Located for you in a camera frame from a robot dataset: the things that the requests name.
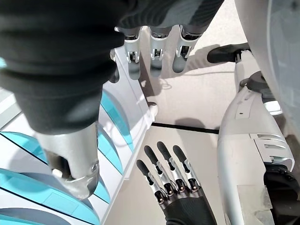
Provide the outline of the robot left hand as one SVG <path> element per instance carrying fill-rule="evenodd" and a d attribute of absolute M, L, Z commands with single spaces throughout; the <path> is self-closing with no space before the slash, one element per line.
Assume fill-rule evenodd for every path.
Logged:
<path fill-rule="evenodd" d="M 138 159 L 136 166 L 147 180 L 167 225 L 215 225 L 217 223 L 203 187 L 185 153 L 180 146 L 172 150 L 179 160 L 176 163 L 166 145 L 159 141 L 157 148 L 172 173 L 170 177 L 152 148 L 144 146 L 159 179 L 155 179 L 146 164 Z"/>

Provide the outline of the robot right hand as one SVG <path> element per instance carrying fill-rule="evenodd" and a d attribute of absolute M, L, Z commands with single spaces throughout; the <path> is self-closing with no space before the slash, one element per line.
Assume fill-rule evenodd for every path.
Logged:
<path fill-rule="evenodd" d="M 183 71 L 220 0 L 3 0 L 0 85 L 12 92 L 36 132 L 54 177 L 86 199 L 99 181 L 98 115 L 103 84 L 113 82 L 115 48 L 124 46 L 130 78 L 140 76 L 139 37 L 150 29 L 150 72 L 159 76 L 165 42 L 180 26 L 173 71 Z"/>

